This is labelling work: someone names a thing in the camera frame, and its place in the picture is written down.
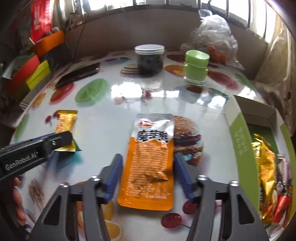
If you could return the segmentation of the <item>person's left hand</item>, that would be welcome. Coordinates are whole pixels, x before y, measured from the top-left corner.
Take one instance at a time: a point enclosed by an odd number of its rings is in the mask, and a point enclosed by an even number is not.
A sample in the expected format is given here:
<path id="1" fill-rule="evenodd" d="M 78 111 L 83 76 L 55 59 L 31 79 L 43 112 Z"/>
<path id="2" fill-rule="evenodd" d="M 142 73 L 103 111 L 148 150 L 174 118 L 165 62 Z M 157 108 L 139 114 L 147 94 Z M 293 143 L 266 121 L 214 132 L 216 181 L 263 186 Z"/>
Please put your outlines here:
<path id="1" fill-rule="evenodd" d="M 12 184 L 12 196 L 15 202 L 15 211 L 16 211 L 16 221 L 20 226 L 25 226 L 26 224 L 26 213 L 23 208 L 23 201 L 19 191 L 16 187 L 19 186 L 20 180 L 18 178 L 13 178 L 11 181 Z"/>

